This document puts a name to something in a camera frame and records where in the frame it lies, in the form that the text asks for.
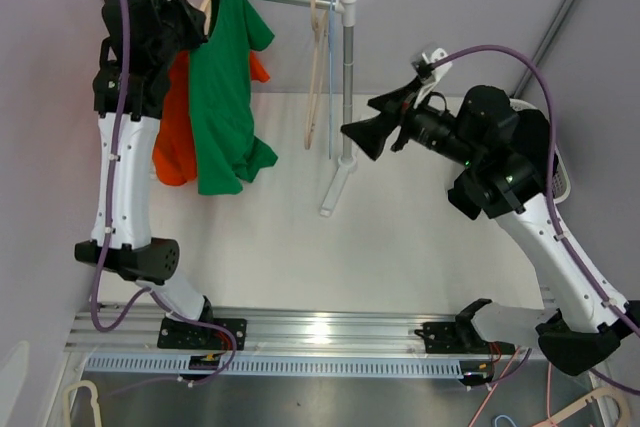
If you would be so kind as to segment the light blue wire hanger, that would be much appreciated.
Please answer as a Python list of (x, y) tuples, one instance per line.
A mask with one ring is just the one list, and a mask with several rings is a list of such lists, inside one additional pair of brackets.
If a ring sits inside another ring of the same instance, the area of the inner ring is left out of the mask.
[(334, 150), (334, 54), (335, 54), (335, 15), (338, 0), (331, 0), (327, 11), (327, 47), (328, 47), (328, 159), (333, 158)]

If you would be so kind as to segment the black t shirt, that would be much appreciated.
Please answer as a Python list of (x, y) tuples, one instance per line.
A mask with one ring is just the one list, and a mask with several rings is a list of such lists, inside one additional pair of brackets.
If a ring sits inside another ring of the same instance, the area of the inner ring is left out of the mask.
[(547, 164), (549, 149), (549, 122), (536, 109), (518, 111), (519, 123), (513, 136), (514, 149), (532, 163)]

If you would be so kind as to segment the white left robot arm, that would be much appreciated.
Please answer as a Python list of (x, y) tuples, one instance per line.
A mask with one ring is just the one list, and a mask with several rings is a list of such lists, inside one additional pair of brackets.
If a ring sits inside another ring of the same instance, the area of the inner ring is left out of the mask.
[(108, 35), (93, 80), (101, 139), (99, 203), (76, 261), (138, 285), (181, 321), (194, 348), (215, 336), (208, 299), (177, 271), (176, 240), (156, 238), (149, 216), (152, 151), (160, 129), (169, 71), (178, 54), (204, 40), (204, 15), (187, 0), (104, 0)]

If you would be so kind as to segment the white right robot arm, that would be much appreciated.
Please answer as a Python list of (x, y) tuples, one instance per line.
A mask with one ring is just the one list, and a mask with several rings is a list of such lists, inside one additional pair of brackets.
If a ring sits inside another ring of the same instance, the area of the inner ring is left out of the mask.
[(478, 85), (465, 94), (456, 113), (431, 106), (419, 79), (369, 100), (377, 115), (342, 126), (371, 160), (387, 138), (391, 149), (413, 141), (459, 164), (463, 170), (447, 196), (466, 217), (495, 221), (524, 252), (537, 278), (550, 288), (551, 309), (510, 307), (478, 299), (455, 317), (455, 339), (466, 351), (488, 342), (537, 347), (561, 372), (577, 376), (613, 354), (639, 323), (639, 303), (607, 283), (593, 263), (590, 283), (574, 254), (579, 244), (558, 217), (546, 183), (554, 172), (548, 160), (549, 123), (538, 109), (517, 110), (508, 95)]

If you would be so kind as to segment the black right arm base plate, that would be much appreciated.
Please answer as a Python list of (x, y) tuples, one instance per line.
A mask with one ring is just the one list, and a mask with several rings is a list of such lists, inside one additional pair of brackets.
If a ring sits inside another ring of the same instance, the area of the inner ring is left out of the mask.
[(428, 354), (489, 354), (490, 342), (483, 340), (469, 322), (424, 322), (413, 331)]

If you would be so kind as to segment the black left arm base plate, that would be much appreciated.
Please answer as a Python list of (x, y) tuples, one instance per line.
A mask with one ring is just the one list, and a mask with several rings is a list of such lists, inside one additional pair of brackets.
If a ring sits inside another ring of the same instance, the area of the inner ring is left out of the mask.
[[(244, 349), (247, 320), (215, 318), (214, 324), (227, 329), (236, 339), (236, 349)], [(171, 350), (231, 350), (228, 335), (209, 328), (164, 318), (157, 339), (159, 349)]]

